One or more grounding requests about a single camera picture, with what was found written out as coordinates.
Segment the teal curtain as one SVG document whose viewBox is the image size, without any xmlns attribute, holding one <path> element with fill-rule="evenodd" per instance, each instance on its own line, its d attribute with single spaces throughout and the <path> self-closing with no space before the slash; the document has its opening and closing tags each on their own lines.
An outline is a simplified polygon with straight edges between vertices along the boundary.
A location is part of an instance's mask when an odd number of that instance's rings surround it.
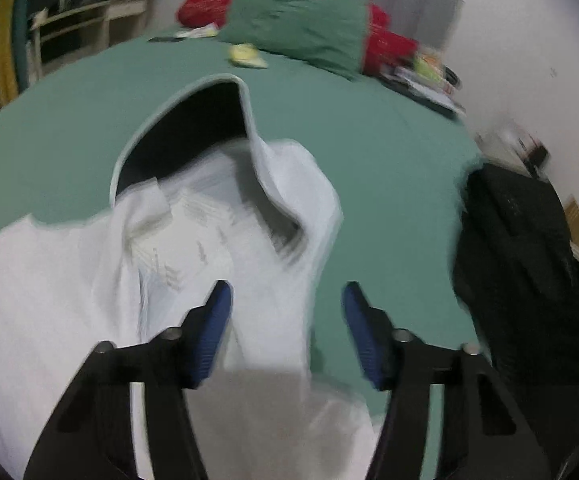
<svg viewBox="0 0 579 480">
<path fill-rule="evenodd" d="M 28 87 L 27 34 L 30 0 L 14 0 L 12 10 L 11 47 L 17 91 Z"/>
</svg>

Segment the yellow curtain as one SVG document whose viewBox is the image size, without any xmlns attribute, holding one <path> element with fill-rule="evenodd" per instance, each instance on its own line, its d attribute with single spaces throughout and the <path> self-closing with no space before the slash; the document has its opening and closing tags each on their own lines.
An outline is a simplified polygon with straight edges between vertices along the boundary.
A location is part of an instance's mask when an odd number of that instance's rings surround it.
<svg viewBox="0 0 579 480">
<path fill-rule="evenodd" d="M 18 97 L 13 53 L 15 0 L 0 0 L 0 110 Z"/>
</svg>

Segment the black phone on bed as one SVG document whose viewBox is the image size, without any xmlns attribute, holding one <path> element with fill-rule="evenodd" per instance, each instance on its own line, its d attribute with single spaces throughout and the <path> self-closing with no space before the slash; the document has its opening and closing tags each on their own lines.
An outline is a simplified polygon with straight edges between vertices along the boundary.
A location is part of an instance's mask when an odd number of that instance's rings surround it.
<svg viewBox="0 0 579 480">
<path fill-rule="evenodd" d="M 175 44 L 176 42 L 183 41 L 184 38 L 175 36 L 158 36 L 148 39 L 148 42 L 155 42 L 155 44 Z"/>
</svg>

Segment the black clothes pile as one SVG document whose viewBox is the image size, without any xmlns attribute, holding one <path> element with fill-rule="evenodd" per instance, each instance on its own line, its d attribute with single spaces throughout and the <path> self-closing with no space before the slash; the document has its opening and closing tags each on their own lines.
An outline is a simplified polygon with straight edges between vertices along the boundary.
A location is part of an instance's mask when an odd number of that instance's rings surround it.
<svg viewBox="0 0 579 480">
<path fill-rule="evenodd" d="M 564 209 L 551 183 L 490 162 L 461 197 L 454 292 L 559 469 L 579 446 L 579 259 Z"/>
</svg>

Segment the green bed sheet mattress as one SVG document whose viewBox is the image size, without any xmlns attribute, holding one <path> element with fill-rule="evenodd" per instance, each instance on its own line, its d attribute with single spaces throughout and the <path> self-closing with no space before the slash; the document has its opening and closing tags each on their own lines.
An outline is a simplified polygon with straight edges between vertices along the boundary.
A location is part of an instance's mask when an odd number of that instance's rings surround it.
<svg viewBox="0 0 579 480">
<path fill-rule="evenodd" d="M 279 55 L 265 70 L 247 70 L 230 64 L 215 39 L 138 38 L 61 68 L 0 110 L 0 231 L 26 216 L 62 226 L 107 211 L 117 159 L 134 133 L 215 75 L 242 79 L 262 140 L 303 145 L 338 196 L 341 220 L 308 328 L 309 372 L 367 405 L 377 432 L 386 396 L 362 376 L 341 292 L 359 282 L 393 322 L 433 344 L 473 337 L 450 280 L 459 186 L 478 158 L 460 122 L 367 77 L 348 80 Z"/>
</svg>

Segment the white paper on bed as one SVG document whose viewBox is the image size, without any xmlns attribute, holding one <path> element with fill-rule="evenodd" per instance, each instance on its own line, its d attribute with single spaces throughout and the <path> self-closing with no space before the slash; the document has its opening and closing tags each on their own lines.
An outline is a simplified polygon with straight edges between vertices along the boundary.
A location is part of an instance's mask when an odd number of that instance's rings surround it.
<svg viewBox="0 0 579 480">
<path fill-rule="evenodd" d="M 219 32 L 219 27 L 216 23 L 210 23 L 205 26 L 195 27 L 189 30 L 181 30 L 181 32 L 176 32 L 175 37 L 177 39 L 201 39 L 201 38 L 212 38 L 216 37 Z"/>
</svg>

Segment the white hooded jacket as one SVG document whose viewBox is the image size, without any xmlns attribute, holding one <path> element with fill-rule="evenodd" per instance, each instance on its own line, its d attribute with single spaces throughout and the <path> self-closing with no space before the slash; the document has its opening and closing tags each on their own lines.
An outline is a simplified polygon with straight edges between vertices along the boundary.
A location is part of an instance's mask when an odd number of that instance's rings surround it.
<svg viewBox="0 0 579 480">
<path fill-rule="evenodd" d="M 257 132 L 242 79 L 173 96 L 130 139 L 111 206 L 84 222 L 0 231 L 0 465 L 24 474 L 51 412 L 101 341 L 148 341 L 218 281 L 230 325 L 189 396 L 212 479 L 360 479 L 367 405 L 315 384 L 308 328 L 341 220 L 333 185 L 293 140 Z"/>
</svg>

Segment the white bedside table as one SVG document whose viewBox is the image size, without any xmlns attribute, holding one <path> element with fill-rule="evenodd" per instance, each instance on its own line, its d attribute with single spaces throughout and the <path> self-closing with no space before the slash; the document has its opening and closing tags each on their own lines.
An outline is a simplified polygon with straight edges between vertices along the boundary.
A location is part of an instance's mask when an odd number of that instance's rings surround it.
<svg viewBox="0 0 579 480">
<path fill-rule="evenodd" d="M 518 128 L 507 127 L 477 136 L 476 142 L 483 156 L 534 178 L 542 174 L 551 158 L 540 140 Z"/>
</svg>

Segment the green pillow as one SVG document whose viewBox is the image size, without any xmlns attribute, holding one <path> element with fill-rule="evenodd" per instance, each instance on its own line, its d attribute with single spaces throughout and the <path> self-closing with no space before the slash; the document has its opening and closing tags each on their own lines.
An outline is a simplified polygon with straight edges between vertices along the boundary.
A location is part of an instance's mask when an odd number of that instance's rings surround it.
<svg viewBox="0 0 579 480">
<path fill-rule="evenodd" d="M 370 28 L 367 0 L 231 0 L 218 39 L 354 80 Z"/>
</svg>

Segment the stack of books and snacks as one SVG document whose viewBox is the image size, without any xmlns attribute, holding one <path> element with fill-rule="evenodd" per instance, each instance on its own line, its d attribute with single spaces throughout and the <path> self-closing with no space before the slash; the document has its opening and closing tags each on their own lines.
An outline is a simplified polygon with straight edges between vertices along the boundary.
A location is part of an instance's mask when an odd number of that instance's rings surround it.
<svg viewBox="0 0 579 480">
<path fill-rule="evenodd" d="M 466 115 L 464 106 L 454 99 L 462 80 L 437 55 L 417 52 L 401 58 L 397 65 L 383 64 L 378 79 L 386 88 L 443 117 L 456 120 Z"/>
</svg>

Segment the yellow green small cloth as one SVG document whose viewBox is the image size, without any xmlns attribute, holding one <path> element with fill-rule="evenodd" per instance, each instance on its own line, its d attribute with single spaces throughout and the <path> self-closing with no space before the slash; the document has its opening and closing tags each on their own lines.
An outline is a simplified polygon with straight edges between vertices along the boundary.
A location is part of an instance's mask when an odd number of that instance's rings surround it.
<svg viewBox="0 0 579 480">
<path fill-rule="evenodd" d="M 229 61 L 234 66 L 265 70 L 267 61 L 252 44 L 232 44 L 229 47 Z"/>
</svg>

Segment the red pillow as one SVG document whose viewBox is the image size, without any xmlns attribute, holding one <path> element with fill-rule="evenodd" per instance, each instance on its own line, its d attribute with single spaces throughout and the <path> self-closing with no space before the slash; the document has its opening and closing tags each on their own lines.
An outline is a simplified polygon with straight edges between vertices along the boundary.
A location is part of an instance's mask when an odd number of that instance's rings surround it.
<svg viewBox="0 0 579 480">
<path fill-rule="evenodd" d="M 231 0 L 186 0 L 177 11 L 178 22 L 186 27 L 202 27 L 212 23 L 224 26 Z M 390 18 L 377 4 L 370 4 L 369 28 L 365 40 L 363 73 L 378 74 L 383 64 L 398 66 L 411 58 L 419 45 L 415 40 L 388 30 Z"/>
</svg>

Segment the white wooden desk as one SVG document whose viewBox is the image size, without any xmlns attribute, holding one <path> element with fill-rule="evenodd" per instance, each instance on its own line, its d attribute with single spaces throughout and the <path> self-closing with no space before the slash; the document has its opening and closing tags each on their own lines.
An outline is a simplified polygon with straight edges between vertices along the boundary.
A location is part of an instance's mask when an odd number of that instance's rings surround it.
<svg viewBox="0 0 579 480">
<path fill-rule="evenodd" d="M 26 44 L 29 81 L 37 81 L 65 64 L 141 36 L 148 24 L 152 1 L 101 0 L 53 15 L 48 9 L 35 13 L 30 21 Z M 43 61 L 44 47 L 73 34 L 78 35 L 76 47 L 69 48 L 55 61 Z"/>
</svg>

